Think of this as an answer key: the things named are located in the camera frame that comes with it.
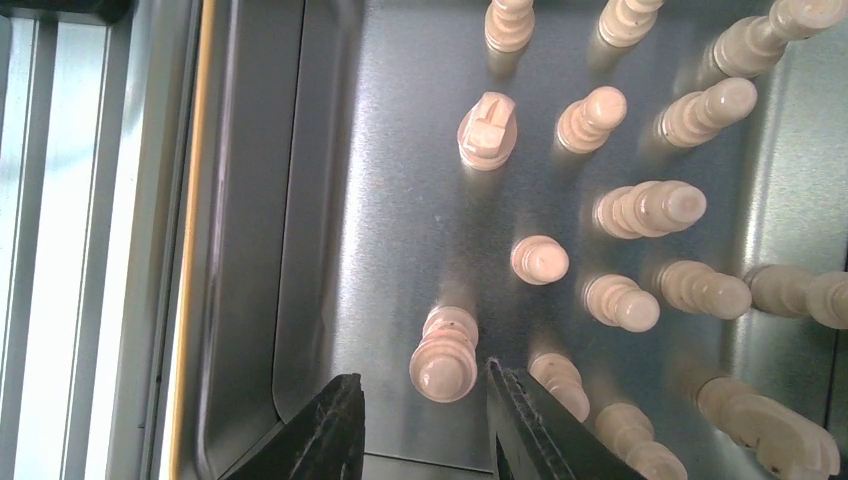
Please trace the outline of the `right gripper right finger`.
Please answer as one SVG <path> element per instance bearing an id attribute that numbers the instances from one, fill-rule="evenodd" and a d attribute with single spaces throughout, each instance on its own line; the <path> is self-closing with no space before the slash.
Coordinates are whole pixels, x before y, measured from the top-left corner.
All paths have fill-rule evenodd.
<path id="1" fill-rule="evenodd" d="M 527 371 L 485 366 L 496 479 L 624 480 L 642 475 L 607 449 Z"/>

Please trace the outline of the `light wooden chess piece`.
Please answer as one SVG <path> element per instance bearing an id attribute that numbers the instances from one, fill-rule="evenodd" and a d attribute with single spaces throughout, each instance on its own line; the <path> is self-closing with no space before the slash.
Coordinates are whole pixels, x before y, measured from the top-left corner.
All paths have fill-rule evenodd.
<path id="1" fill-rule="evenodd" d="M 468 311 L 455 306 L 432 310 L 409 361 L 414 387 L 437 403 L 452 403 L 465 397 L 478 376 L 478 341 L 478 324 Z"/>

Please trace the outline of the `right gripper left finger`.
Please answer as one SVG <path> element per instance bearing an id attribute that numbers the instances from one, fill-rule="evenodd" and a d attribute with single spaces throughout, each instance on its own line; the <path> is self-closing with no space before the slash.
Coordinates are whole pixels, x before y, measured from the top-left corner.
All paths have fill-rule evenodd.
<path id="1" fill-rule="evenodd" d="M 358 373 L 333 378 L 230 479 L 360 479 L 365 396 Z"/>

